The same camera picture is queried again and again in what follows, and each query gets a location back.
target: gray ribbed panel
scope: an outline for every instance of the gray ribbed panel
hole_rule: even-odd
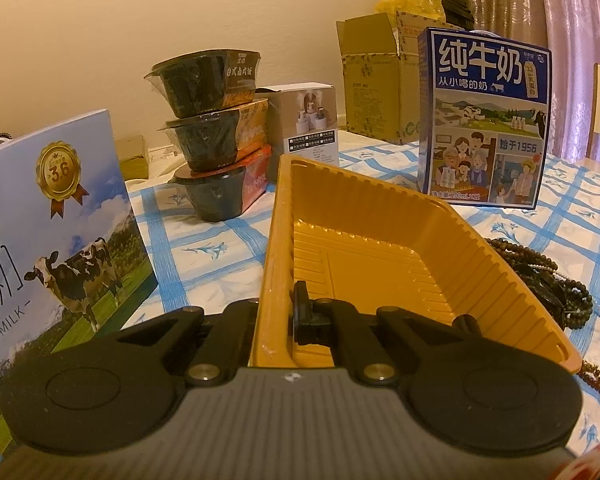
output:
[[[564,449],[499,460],[422,430],[391,391],[345,370],[244,368],[225,386],[191,390],[160,430],[88,458],[21,447],[0,480],[546,480]]]

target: yellow plastic tray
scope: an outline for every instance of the yellow plastic tray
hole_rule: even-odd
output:
[[[328,348],[288,332],[294,283],[374,314],[400,306],[446,324],[460,314],[482,334],[580,369],[577,350],[490,245],[436,198],[292,155],[278,189],[251,363],[333,366]]]

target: tablecloth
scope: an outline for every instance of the tablecloth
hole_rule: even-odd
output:
[[[400,186],[413,187],[418,144],[394,146],[365,137],[340,137],[340,167]],[[183,161],[168,159],[163,167]],[[274,186],[240,218],[209,224],[196,219],[184,190],[162,174],[130,187],[142,237],[159,286],[128,326],[186,304],[208,313],[260,293]],[[526,245],[555,261],[560,272],[583,282],[594,312],[583,329],[567,333],[580,354],[600,367],[600,175],[548,156],[533,210],[456,206],[481,235]],[[582,453],[600,443],[600,396],[579,378],[584,407],[569,442]]]

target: black plastic bowl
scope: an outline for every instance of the black plastic bowl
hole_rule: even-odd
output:
[[[193,171],[213,171],[253,153],[267,140],[267,100],[168,121]]]
[[[271,147],[265,144],[221,170],[195,173],[184,165],[170,182],[185,187],[199,219],[221,222],[240,216],[265,192],[270,157]]]
[[[204,50],[158,63],[144,78],[185,119],[252,101],[259,62],[249,50]]]

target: village illustration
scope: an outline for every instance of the village illustration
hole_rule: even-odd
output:
[[[521,106],[529,106],[524,109],[504,108],[493,102],[469,102],[464,92],[455,92],[455,99],[463,97],[459,101],[449,99],[451,96],[441,95],[445,100],[436,97],[435,125],[455,126],[470,128],[472,130],[489,130],[508,134],[539,136],[537,121],[544,121],[544,112],[532,108],[533,103],[520,101]]]

